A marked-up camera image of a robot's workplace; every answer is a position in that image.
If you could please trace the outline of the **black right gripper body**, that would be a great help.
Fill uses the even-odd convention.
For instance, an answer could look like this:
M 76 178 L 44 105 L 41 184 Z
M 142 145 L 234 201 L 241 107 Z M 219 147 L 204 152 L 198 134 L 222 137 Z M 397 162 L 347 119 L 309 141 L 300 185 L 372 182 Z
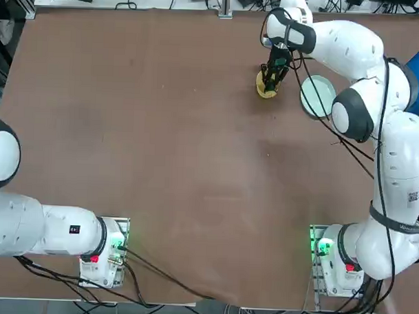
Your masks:
M 290 67 L 291 60 L 292 55 L 288 48 L 280 48 L 279 46 L 272 44 L 269 66 Z

